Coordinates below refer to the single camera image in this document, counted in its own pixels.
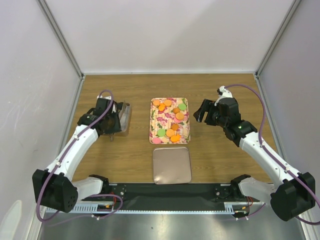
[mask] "robotic arm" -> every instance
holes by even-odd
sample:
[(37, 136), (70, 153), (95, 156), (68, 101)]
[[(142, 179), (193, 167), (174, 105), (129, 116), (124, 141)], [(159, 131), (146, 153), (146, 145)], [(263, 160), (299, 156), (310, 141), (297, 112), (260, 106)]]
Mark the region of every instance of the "robotic arm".
[[(116, 103), (111, 97), (97, 97), (95, 108), (91, 108), (80, 117), (74, 134), (62, 152), (45, 170), (37, 169), (34, 172), (32, 182), (36, 201), (38, 201), (45, 180), (57, 166), (58, 168), (45, 187), (41, 205), (68, 213), (78, 200), (99, 193), (109, 193), (109, 180), (105, 177), (90, 175), (87, 179), (77, 182), (72, 182), (72, 179), (85, 153), (101, 135), (111, 136), (122, 132), (121, 116), (126, 107), (125, 102)], [(85, 130), (104, 113), (105, 115), (100, 120)]]
[[(239, 105), (231, 92), (221, 86), (217, 101), (205, 99), (193, 116), (197, 122), (223, 128), (225, 136), (248, 153), (268, 174), (273, 184), (257, 181), (249, 175), (241, 175), (231, 181), (235, 192), (240, 196), (250, 196), (266, 204), (270, 204), (275, 214), (283, 221), (288, 221), (299, 214), (313, 208), (315, 200), (307, 190), (297, 182), (286, 170), (275, 162), (262, 148), (257, 129), (248, 121), (241, 119)], [(283, 160), (263, 139), (262, 144), (274, 155), (281, 164), (286, 166), (313, 192), (315, 179), (306, 172), (301, 174), (297, 169)]]

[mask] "patterned tray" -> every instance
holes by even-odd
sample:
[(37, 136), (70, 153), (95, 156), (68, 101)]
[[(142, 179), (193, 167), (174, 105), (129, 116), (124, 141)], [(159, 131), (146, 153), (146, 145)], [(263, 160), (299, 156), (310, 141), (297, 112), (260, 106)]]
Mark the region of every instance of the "patterned tray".
[(150, 109), (150, 143), (187, 144), (190, 141), (189, 109), (186, 98), (153, 98)]

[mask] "floral pattern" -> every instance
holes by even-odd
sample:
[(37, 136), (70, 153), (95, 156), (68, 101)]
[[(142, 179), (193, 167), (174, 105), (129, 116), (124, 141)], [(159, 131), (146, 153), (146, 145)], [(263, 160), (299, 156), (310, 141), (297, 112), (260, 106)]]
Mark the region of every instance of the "floral pattern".
[[(172, 105), (167, 106), (163, 111), (159, 111), (158, 108), (153, 105), (155, 99), (160, 100), (163, 103), (166, 99), (171, 100)], [(169, 137), (166, 135), (159, 137), (157, 132), (159, 129), (168, 130), (173, 124), (175, 124), (175, 114), (173, 109), (177, 108), (179, 104), (185, 104), (186, 110), (180, 111), (184, 114), (182, 122), (178, 123), (179, 129), (176, 131), (176, 134), (181, 136), (180, 141), (172, 142)], [(189, 109), (188, 101), (184, 97), (168, 97), (168, 98), (154, 98), (151, 100), (150, 104), (150, 131), (149, 131), (149, 140), (153, 144), (153, 140), (157, 139), (159, 144), (187, 144), (190, 141), (190, 124), (189, 124)]]

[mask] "wooden tabletop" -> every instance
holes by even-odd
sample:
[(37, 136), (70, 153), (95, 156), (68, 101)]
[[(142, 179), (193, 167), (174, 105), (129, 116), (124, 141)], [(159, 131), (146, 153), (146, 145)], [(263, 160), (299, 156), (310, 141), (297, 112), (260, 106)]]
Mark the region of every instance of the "wooden tabletop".
[[(96, 174), (109, 178), (110, 182), (153, 182), (152, 152), (154, 148), (168, 145), (149, 142), (150, 101), (152, 98), (184, 97), (188, 100), (190, 113), (191, 141), (185, 146), (190, 151), (192, 182), (228, 183), (242, 174), (270, 182), (262, 168), (225, 137), (221, 127), (198, 123), (192, 116), (203, 99), (218, 98), (217, 88), (240, 83), (258, 90), (252, 74), (87, 75), (71, 133), (78, 119), (96, 105), (97, 95), (103, 89), (111, 90), (116, 102), (130, 103), (132, 116), (128, 136), (116, 136), (111, 142), (108, 136), (102, 135), (87, 151), (73, 180)], [(230, 90), (239, 103), (242, 119), (259, 129), (263, 112), (258, 98), (243, 87)], [(268, 123), (263, 129), (263, 137), (276, 149)]]

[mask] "pink disc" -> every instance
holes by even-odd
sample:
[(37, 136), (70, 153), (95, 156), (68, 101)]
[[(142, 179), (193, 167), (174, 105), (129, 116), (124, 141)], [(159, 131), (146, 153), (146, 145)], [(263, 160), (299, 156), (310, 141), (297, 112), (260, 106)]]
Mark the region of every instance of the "pink disc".
[(154, 139), (152, 139), (152, 142), (154, 144), (160, 144), (161, 143), (161, 139), (159, 137), (155, 137)]
[(179, 123), (182, 122), (182, 120), (179, 120), (179, 119), (177, 119), (176, 117), (174, 117), (174, 121), (175, 121), (177, 124), (179, 124)]

